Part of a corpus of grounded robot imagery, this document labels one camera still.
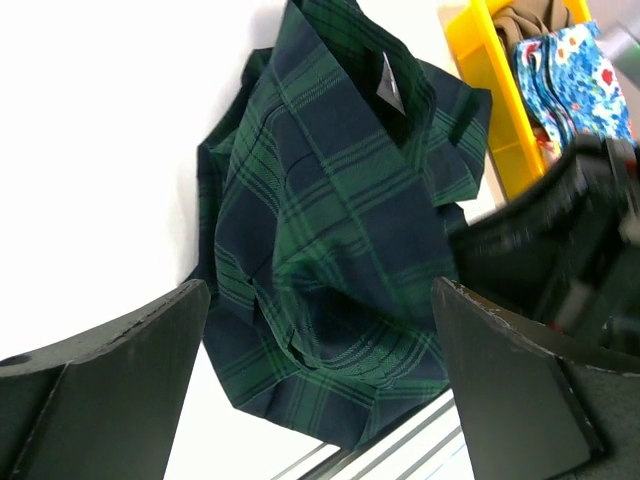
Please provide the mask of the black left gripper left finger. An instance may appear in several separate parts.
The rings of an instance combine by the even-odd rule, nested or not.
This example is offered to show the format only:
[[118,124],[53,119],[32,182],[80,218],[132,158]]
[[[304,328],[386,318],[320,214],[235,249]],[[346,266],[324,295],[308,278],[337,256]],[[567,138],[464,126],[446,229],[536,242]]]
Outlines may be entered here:
[[4,479],[161,479],[208,312],[190,280],[1,362]]

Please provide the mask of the green navy plaid skirt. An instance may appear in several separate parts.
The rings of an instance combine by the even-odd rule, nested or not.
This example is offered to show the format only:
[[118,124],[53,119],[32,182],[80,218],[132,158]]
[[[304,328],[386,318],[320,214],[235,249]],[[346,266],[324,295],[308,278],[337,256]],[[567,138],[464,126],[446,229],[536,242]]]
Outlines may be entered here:
[[492,98],[354,1],[290,1],[198,148],[203,343],[238,410],[356,449],[448,385],[431,302]]

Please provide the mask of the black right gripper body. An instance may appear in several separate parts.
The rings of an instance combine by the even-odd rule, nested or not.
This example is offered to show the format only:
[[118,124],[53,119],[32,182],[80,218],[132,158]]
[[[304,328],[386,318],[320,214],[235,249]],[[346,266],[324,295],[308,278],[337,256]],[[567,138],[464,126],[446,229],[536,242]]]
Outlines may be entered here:
[[515,200],[450,234],[459,278],[530,320],[639,347],[639,149],[580,135]]

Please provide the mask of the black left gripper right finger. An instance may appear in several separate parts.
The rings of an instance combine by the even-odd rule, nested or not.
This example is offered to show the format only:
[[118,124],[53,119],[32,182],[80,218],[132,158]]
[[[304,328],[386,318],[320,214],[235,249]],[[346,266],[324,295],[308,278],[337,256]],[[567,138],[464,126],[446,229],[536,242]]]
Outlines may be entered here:
[[478,479],[636,479],[639,360],[432,287],[438,338]]

